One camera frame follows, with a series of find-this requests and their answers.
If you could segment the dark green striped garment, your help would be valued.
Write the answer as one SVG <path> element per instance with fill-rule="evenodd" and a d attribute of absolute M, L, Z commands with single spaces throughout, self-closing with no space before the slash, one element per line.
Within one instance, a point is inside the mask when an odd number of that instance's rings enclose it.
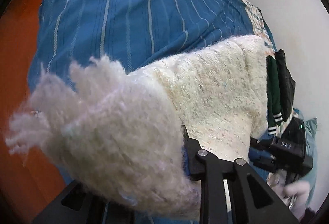
<path fill-rule="evenodd" d="M 267 71 L 267 112 L 268 135 L 277 133 L 277 126 L 283 121 L 280 105 L 280 88 L 276 60 L 272 56 L 266 57 Z"/>

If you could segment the black folded garment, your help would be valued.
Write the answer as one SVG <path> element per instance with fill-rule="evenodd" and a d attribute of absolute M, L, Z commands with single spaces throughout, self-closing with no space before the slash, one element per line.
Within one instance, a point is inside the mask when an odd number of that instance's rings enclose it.
<path fill-rule="evenodd" d="M 280 49 L 275 53 L 279 89 L 280 89 L 280 106 L 283 121 L 286 122 L 291 115 L 295 94 L 295 80 L 292 78 L 286 64 L 285 52 Z"/>

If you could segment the plaid checked bed cover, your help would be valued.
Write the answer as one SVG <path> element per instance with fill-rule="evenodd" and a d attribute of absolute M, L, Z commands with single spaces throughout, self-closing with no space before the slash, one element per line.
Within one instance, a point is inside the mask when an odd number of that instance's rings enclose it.
<path fill-rule="evenodd" d="M 263 18 L 262 12 L 260 9 L 252 4 L 248 0 L 241 0 L 245 4 L 245 11 L 251 21 L 251 26 L 253 29 L 253 33 L 256 36 L 262 37 L 265 45 L 271 51 L 269 54 L 275 57 L 275 52 L 277 51 L 276 45 L 274 42 L 274 38 L 272 32 L 270 31 L 268 24 Z"/>

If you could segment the blue striped bed sheet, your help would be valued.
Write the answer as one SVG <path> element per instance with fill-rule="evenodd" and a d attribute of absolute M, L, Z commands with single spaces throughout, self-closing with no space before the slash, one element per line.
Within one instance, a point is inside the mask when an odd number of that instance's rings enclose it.
<path fill-rule="evenodd" d="M 253 33 L 241 0 L 42 0 L 37 49 L 27 80 L 40 70 L 67 84 L 69 66 L 104 55 L 132 72 L 158 59 Z"/>

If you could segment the white fluffy sweater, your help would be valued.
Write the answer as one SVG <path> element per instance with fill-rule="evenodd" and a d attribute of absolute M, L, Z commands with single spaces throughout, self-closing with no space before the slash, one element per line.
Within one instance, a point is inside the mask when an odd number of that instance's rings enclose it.
<path fill-rule="evenodd" d="M 119 61 L 71 63 L 75 88 L 42 72 L 6 144 L 32 147 L 90 192 L 177 219 L 200 215 L 201 187 L 183 170 L 183 131 L 219 158 L 247 158 L 267 130 L 266 54 L 258 36 L 231 37 L 131 73 Z"/>

